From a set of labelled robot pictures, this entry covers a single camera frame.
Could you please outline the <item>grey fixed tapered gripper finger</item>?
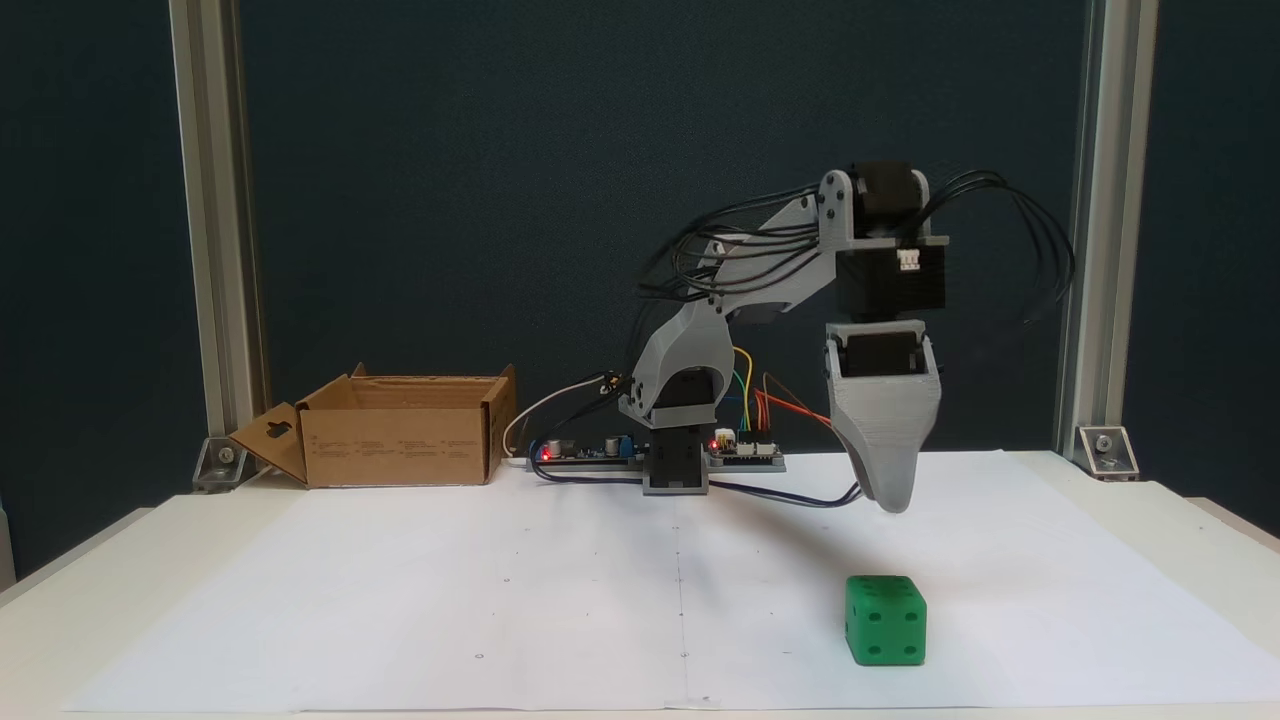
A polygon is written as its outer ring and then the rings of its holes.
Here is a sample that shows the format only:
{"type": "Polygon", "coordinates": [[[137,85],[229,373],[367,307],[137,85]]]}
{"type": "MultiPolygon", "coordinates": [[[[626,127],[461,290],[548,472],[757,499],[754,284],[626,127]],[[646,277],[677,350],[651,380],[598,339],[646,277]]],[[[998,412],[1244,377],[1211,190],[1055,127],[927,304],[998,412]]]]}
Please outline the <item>grey fixed tapered gripper finger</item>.
{"type": "Polygon", "coordinates": [[[829,380],[829,419],[864,491],[886,512],[905,512],[911,502],[916,461],[941,396],[937,378],[829,380]]]}

